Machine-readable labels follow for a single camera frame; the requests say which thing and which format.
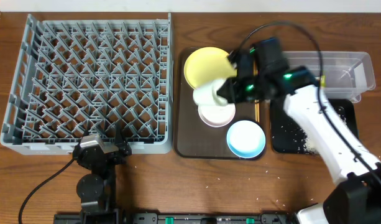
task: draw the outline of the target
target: plastic grid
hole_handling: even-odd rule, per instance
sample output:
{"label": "plastic grid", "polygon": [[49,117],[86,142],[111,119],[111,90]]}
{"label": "plastic grid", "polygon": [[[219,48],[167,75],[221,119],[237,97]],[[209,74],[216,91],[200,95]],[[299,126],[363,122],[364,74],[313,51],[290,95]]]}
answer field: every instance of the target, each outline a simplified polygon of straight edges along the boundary
{"label": "plastic grid", "polygon": [[[77,142],[86,129],[112,142],[114,125],[120,124],[129,141],[167,138],[169,20],[44,21],[34,26],[35,19],[29,19],[33,34],[25,30],[14,137],[22,124],[22,143]],[[37,59],[35,74],[26,75],[32,57]]]}

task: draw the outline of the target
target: white cup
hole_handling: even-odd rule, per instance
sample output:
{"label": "white cup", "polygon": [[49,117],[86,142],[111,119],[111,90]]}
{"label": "white cup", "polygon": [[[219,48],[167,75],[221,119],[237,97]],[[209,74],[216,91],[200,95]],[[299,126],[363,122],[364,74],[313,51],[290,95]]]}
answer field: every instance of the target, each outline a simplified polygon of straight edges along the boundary
{"label": "white cup", "polygon": [[193,91],[193,101],[198,106],[226,106],[227,99],[216,94],[225,81],[226,79],[223,78],[216,79],[195,89]]}

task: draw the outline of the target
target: green clip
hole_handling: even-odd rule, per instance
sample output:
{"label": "green clip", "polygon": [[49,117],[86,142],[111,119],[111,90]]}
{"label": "green clip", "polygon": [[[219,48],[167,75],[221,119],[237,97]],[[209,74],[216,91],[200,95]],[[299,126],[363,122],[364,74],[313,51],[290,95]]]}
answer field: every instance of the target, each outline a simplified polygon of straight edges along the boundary
{"label": "green clip", "polygon": [[255,220],[253,218],[247,218],[246,219],[246,223],[247,224],[254,224],[255,223]]}
{"label": "green clip", "polygon": [[165,224],[173,224],[173,217],[165,218]]}

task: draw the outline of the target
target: yellow plate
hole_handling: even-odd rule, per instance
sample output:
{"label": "yellow plate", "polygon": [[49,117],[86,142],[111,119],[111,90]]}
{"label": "yellow plate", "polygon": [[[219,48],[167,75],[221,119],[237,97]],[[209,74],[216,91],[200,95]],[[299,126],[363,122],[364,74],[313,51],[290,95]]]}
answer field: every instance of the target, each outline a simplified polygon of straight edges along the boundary
{"label": "yellow plate", "polygon": [[216,47],[204,47],[193,52],[184,67],[188,84],[194,89],[218,78],[235,77],[236,70],[229,63],[228,55]]}

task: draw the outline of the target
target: clear plastic container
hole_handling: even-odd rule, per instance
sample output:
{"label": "clear plastic container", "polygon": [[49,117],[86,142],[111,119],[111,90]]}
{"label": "clear plastic container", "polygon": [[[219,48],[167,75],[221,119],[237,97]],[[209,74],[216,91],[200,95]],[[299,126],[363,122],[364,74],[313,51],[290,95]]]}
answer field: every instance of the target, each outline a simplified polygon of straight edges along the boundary
{"label": "clear plastic container", "polygon": [[[316,52],[285,52],[291,68],[300,65],[318,77],[319,60]],[[323,52],[325,89],[328,98],[361,100],[361,93],[375,88],[370,55],[365,52]]]}

